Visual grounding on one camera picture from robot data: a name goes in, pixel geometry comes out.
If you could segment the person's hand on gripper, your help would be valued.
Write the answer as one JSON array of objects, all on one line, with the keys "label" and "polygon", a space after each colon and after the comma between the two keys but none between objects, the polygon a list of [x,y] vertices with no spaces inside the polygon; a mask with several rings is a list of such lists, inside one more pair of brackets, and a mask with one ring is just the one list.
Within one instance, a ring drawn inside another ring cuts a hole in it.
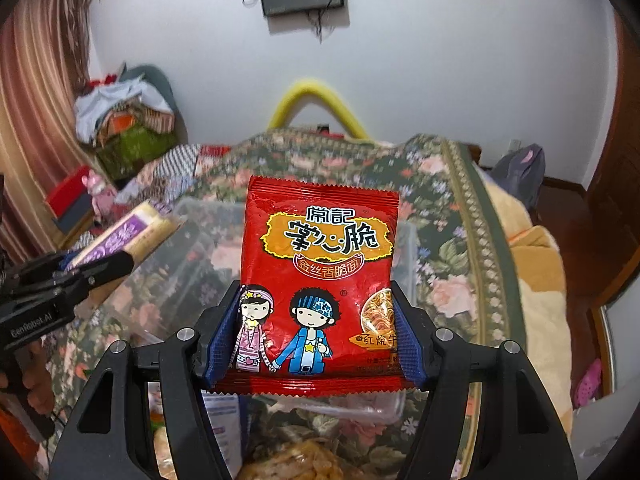
[{"label": "person's hand on gripper", "polygon": [[33,341],[28,346],[28,352],[32,362],[24,371],[22,379],[28,390],[28,403],[38,414],[50,415],[54,408],[54,394],[51,375],[46,367],[47,355],[42,350],[41,341]]}]

